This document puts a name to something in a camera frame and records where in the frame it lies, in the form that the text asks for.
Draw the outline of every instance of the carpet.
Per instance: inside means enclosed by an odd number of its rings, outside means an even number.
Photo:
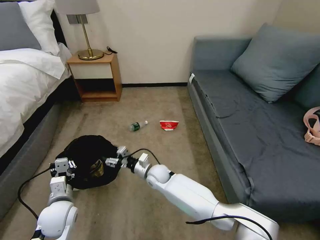
[[[128,126],[148,120],[137,132]],[[160,128],[159,120],[180,121],[171,132]],[[175,173],[182,173],[208,187],[227,203],[201,127],[186,87],[125,88],[120,102],[63,105],[51,148],[38,171],[54,162],[68,143],[82,135],[102,135],[114,145],[133,152],[148,148]],[[50,174],[33,180],[23,199],[37,212],[46,207]],[[186,225],[191,219],[129,169],[122,169],[111,184],[74,192],[79,209],[73,240],[214,239],[232,240],[234,231],[224,232],[209,223]],[[0,239],[30,239],[36,220],[16,202],[0,223]],[[315,224],[280,224],[280,240],[320,239]]]

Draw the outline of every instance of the nightstand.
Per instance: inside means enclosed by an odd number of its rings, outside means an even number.
[[[83,102],[119,101],[121,76],[116,54],[97,60],[81,60],[74,54],[67,61]]]

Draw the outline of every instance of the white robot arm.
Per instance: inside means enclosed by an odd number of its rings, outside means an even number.
[[[152,166],[145,153],[139,159],[135,159],[128,154],[125,147],[119,147],[118,158],[108,158],[106,164],[111,167],[121,164],[122,167],[130,168],[131,172],[146,179],[153,189],[161,192],[172,204],[199,221],[191,224],[210,221],[221,230],[231,230],[235,221],[238,221],[235,240],[277,240],[279,225],[272,219],[241,203],[220,203],[205,186],[182,174],[173,173],[165,165]],[[71,186],[66,184],[65,177],[54,177],[51,179],[50,187],[48,207],[41,212],[32,239],[44,239],[44,236],[48,236],[58,240],[69,240],[69,233],[77,218],[77,208],[72,203]]]

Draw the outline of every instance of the black cable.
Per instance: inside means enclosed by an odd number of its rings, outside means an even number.
[[[142,150],[145,150],[145,151],[148,151],[149,153],[151,153],[152,156],[156,159],[157,163],[158,163],[158,164],[161,164],[161,163],[159,162],[159,160],[156,158],[156,156],[153,154],[153,152],[151,152],[149,149],[146,149],[146,148],[141,148],[141,149],[139,149],[139,150],[131,153],[131,154],[128,155],[127,157],[130,157],[130,156],[132,156],[133,154],[136,154],[137,152],[142,151]]]
[[[29,206],[22,200],[22,198],[21,198],[21,190],[22,190],[23,186],[26,185],[28,182],[30,182],[32,179],[34,179],[34,178],[40,176],[41,174],[49,171],[51,168],[52,168],[52,167],[49,167],[49,168],[47,168],[46,170],[44,170],[44,171],[42,171],[42,172],[34,175],[32,178],[29,178],[27,181],[25,181],[24,183],[22,183],[21,186],[20,186],[19,189],[18,189],[18,200],[19,200],[19,202],[20,202],[23,206],[25,206],[25,207],[32,213],[32,215],[33,215],[37,220],[38,220],[38,218],[39,218],[38,215],[31,209],[31,207],[29,207]]]
[[[103,53],[105,53],[105,54],[107,54],[107,55],[111,55],[112,53],[114,53],[114,54],[117,54],[117,53],[118,53],[118,52],[112,50],[110,47],[107,47],[107,50],[108,50],[109,52],[111,52],[111,53],[106,53],[106,52],[103,52]]]
[[[256,221],[253,221],[250,218],[241,217],[241,216],[228,216],[227,215],[227,216],[213,217],[213,218],[207,218],[207,219],[203,219],[203,220],[195,221],[195,222],[186,222],[186,224],[200,225],[200,224],[203,224],[203,223],[208,222],[208,221],[219,220],[219,219],[224,219],[224,218],[238,218],[238,219],[243,219],[243,220],[247,220],[249,222],[252,222],[255,225],[257,225],[258,227],[260,227],[268,235],[268,238],[270,240],[272,240],[272,237],[271,237],[270,233],[261,224],[257,223]]]

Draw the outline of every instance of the baseboard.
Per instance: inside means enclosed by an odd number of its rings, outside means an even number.
[[[180,83],[123,83],[122,87],[186,87],[187,82]]]

